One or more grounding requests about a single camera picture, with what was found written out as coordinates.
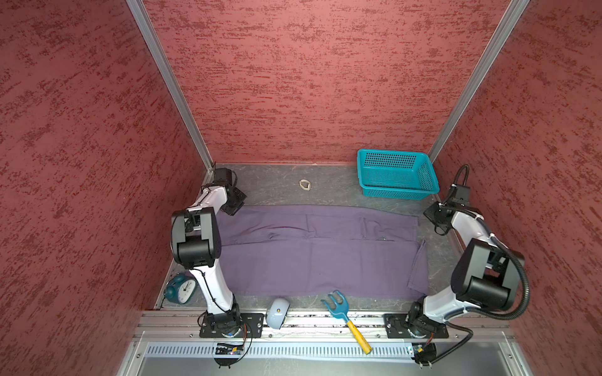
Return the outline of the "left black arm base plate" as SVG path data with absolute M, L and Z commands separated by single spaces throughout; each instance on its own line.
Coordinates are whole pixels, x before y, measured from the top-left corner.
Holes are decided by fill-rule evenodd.
M 260 338 L 263 332 L 263 313 L 208 314 L 201 323 L 200 338 Z

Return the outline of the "teal plastic basket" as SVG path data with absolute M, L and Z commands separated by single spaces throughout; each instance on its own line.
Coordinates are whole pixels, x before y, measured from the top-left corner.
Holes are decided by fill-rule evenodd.
M 434 167 L 423 153 L 360 149 L 357 177 L 366 197 L 421 201 L 440 191 Z

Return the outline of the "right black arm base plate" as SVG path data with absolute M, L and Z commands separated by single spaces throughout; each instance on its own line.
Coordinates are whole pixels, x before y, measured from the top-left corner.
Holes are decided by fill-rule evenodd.
M 383 315 L 387 338 L 417 339 L 449 338 L 447 327 L 425 316 L 409 318 L 407 313 L 386 313 Z

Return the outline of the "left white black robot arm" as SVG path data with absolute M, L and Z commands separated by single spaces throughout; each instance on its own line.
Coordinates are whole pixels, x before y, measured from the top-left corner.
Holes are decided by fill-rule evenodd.
M 228 201 L 225 186 L 202 188 L 193 205 L 172 213 L 170 248 L 177 264 L 197 280 L 207 305 L 202 327 L 224 338 L 243 335 L 245 325 L 219 258 L 222 252 L 217 214 Z

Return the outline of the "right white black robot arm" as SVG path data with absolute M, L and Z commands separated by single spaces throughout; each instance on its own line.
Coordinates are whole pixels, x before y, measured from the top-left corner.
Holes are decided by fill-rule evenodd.
M 444 234 L 454 230 L 465 249 L 451 275 L 450 285 L 412 304 L 405 326 L 415 338 L 443 331 L 448 322 L 467 313 L 512 321 L 522 316 L 531 288 L 522 254 L 498 239 L 477 211 L 436 202 L 424 215 Z

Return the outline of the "purple trousers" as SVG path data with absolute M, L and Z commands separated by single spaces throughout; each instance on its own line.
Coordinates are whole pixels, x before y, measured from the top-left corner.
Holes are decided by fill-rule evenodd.
M 219 213 L 219 259 L 236 295 L 414 300 L 429 292 L 419 220 L 369 208 L 249 206 Z

